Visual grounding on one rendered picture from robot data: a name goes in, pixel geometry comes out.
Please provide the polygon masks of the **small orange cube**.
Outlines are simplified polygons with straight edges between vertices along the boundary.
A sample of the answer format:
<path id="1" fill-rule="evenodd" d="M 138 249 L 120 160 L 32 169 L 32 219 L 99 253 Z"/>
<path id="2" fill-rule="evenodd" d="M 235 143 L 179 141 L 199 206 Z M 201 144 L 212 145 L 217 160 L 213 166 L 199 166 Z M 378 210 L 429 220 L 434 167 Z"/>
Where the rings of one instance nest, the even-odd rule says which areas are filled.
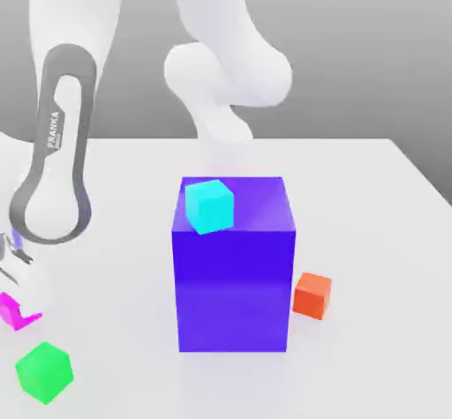
<path id="1" fill-rule="evenodd" d="M 302 273 L 294 291 L 292 310 L 322 320 L 329 305 L 332 280 L 313 273 Z"/>

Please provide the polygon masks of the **small green cube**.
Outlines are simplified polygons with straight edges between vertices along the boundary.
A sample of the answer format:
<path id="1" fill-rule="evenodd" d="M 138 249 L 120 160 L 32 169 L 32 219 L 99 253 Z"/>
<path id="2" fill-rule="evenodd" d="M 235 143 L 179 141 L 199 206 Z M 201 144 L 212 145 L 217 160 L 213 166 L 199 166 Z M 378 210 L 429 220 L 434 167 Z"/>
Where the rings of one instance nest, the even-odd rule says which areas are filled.
<path id="1" fill-rule="evenodd" d="M 20 358 L 14 367 L 22 390 L 44 405 L 74 380 L 69 354 L 46 341 Z"/>

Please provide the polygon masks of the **large blue box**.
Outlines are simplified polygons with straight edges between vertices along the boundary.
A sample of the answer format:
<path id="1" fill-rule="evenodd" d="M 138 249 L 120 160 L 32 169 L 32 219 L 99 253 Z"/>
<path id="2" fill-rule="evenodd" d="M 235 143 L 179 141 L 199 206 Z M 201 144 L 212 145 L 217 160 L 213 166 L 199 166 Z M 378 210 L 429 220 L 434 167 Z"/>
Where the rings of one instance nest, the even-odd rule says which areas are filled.
<path id="1" fill-rule="evenodd" d="M 185 215 L 181 180 L 171 230 L 182 352 L 283 352 L 287 348 L 296 225 L 280 177 L 223 177 L 233 228 L 200 235 Z"/>

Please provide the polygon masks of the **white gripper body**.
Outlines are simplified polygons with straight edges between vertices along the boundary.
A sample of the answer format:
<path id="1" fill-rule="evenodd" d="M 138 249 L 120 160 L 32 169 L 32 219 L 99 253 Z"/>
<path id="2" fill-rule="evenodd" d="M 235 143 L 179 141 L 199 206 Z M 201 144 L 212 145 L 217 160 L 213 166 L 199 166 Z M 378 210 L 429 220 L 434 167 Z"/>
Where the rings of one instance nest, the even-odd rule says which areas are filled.
<path id="1" fill-rule="evenodd" d="M 19 304 L 23 317 L 43 313 L 52 303 L 53 292 L 47 274 L 38 265 L 18 262 L 0 263 L 0 293 Z"/>

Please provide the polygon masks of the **small cyan cube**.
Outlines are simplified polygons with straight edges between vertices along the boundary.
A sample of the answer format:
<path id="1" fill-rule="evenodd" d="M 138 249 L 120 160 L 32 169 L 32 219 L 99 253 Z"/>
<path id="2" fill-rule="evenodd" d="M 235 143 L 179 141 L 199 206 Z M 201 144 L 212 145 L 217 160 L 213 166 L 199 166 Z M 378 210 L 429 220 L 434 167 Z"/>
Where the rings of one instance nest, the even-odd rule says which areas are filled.
<path id="1" fill-rule="evenodd" d="M 234 226 L 235 197 L 219 179 L 185 186 L 185 215 L 199 235 Z"/>

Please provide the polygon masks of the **small magenta cube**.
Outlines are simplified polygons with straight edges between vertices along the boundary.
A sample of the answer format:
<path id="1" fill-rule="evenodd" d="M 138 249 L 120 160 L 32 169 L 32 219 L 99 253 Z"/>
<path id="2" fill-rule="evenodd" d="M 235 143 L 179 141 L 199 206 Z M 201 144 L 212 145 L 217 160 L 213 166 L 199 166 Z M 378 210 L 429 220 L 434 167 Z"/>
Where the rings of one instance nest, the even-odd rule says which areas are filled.
<path id="1" fill-rule="evenodd" d="M 18 331 L 41 317 L 41 313 L 23 317 L 19 304 L 6 293 L 0 293 L 0 318 L 13 330 Z"/>

